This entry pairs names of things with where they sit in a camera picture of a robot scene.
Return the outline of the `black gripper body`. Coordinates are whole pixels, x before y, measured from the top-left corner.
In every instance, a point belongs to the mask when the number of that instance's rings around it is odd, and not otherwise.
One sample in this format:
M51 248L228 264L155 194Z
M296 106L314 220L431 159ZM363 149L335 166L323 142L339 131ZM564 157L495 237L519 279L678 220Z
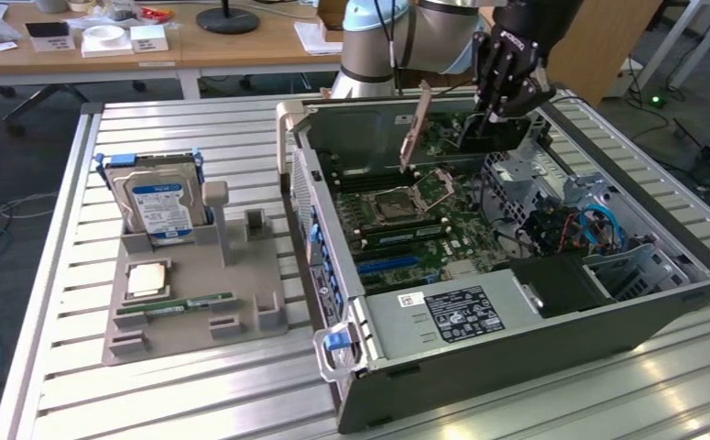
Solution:
M510 1L495 9L488 42L488 90L551 92L551 52L564 39L580 1Z

